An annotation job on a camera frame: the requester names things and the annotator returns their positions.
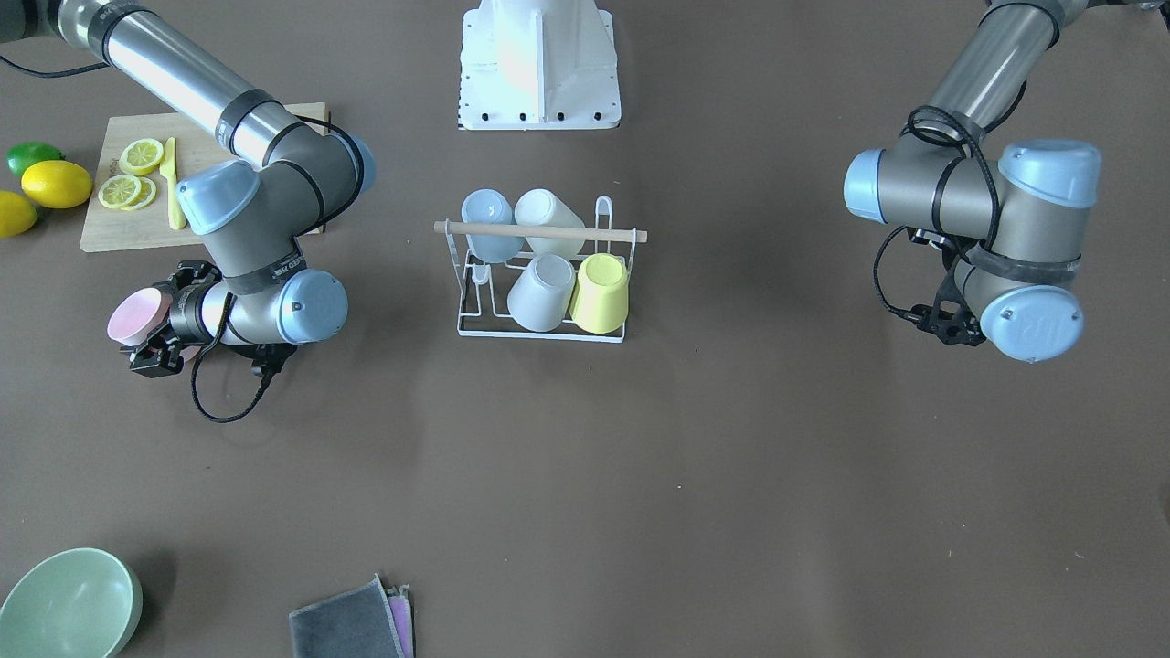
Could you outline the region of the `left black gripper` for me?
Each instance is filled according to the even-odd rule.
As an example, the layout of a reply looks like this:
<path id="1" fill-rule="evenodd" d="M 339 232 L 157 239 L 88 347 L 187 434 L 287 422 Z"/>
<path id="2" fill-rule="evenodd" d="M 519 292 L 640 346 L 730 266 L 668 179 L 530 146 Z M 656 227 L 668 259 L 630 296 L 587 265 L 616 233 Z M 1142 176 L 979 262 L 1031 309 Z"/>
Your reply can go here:
<path id="1" fill-rule="evenodd" d="M 954 274 L 941 280 L 932 306 L 914 307 L 914 324 L 920 333 L 932 334 L 945 345 L 978 347 L 986 340 L 979 321 L 954 283 Z"/>

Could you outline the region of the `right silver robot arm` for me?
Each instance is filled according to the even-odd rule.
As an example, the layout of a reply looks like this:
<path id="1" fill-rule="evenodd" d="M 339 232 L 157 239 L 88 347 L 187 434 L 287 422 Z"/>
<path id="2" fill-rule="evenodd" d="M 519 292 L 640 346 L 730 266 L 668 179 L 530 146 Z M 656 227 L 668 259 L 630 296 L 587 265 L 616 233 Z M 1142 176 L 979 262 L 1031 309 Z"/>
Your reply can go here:
<path id="1" fill-rule="evenodd" d="M 160 283 L 170 315 L 137 345 L 131 369 L 180 372 L 183 351 L 216 345 L 275 371 L 298 345 L 339 333 L 338 279 L 309 268 L 297 239 L 376 179 L 363 142 L 318 133 L 137 1 L 5 1 L 4 42 L 56 35 L 125 71 L 229 150 L 229 162 L 178 183 L 178 203 L 209 253 Z"/>

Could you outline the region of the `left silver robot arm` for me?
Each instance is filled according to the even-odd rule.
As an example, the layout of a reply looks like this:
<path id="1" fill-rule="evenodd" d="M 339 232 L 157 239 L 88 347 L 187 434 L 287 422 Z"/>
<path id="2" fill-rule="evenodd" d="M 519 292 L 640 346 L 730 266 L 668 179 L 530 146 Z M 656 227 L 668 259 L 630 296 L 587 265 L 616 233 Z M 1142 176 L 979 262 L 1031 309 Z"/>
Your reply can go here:
<path id="1" fill-rule="evenodd" d="M 865 150 L 844 200 L 894 237 L 940 251 L 931 303 L 886 311 L 947 345 L 990 341 L 1016 361 L 1071 350 L 1085 313 L 1071 285 L 1102 158 L 1078 139 L 1026 139 L 990 162 L 982 140 L 1023 100 L 1028 71 L 1090 1 L 991 1 L 973 37 L 890 149 Z"/>

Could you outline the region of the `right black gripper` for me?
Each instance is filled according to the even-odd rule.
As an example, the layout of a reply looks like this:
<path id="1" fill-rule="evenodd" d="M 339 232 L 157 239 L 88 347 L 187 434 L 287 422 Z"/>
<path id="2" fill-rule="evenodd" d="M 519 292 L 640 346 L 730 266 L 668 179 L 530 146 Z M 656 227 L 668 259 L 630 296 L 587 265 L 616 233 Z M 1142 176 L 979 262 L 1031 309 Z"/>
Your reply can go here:
<path id="1" fill-rule="evenodd" d="M 209 261 L 180 261 L 168 277 L 154 281 L 151 287 L 176 295 L 163 330 L 165 344 L 129 348 L 130 370 L 150 378 L 180 373 L 185 363 L 181 350 L 209 345 L 213 333 L 202 320 L 202 304 L 209 288 L 220 281 L 221 270 Z"/>

